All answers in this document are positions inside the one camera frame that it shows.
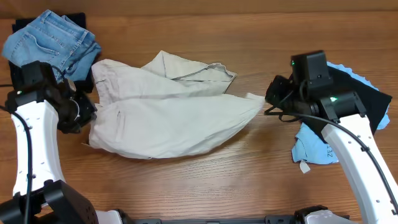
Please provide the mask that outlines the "beige khaki shorts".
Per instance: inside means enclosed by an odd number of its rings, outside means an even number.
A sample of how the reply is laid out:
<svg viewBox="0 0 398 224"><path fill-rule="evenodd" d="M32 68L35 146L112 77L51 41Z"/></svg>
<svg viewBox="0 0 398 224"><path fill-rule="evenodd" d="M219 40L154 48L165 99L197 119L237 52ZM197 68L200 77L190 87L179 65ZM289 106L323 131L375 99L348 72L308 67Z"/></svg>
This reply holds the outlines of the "beige khaki shorts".
<svg viewBox="0 0 398 224"><path fill-rule="evenodd" d="M227 94L236 78L221 63L159 52L137 68L104 59L92 66L98 91L88 144L124 157L204 154L240 132L263 108L252 93Z"/></svg>

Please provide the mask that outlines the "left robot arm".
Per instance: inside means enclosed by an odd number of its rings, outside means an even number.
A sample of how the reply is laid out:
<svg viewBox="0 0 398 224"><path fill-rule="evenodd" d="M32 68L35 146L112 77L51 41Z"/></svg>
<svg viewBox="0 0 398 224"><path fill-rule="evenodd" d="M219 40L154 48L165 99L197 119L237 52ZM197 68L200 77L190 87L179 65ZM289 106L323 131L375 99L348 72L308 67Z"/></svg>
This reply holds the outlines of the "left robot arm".
<svg viewBox="0 0 398 224"><path fill-rule="evenodd" d="M12 80L4 111L17 136L13 198L1 204L1 221L15 223L130 223L121 210L99 211L65 182L57 132L78 134L96 108L69 79L58 82L50 64L34 61Z"/></svg>

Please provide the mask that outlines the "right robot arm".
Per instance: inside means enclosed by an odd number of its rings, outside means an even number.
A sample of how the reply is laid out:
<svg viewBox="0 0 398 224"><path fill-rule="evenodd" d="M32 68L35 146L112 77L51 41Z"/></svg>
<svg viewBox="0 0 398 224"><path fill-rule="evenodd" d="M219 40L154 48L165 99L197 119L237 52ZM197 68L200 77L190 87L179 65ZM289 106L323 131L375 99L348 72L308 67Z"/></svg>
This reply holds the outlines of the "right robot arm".
<svg viewBox="0 0 398 224"><path fill-rule="evenodd" d="M397 183L374 140L391 97L333 68L319 50L290 58L289 78L277 75L267 116L301 121L336 154L364 223L397 223Z"/></svg>

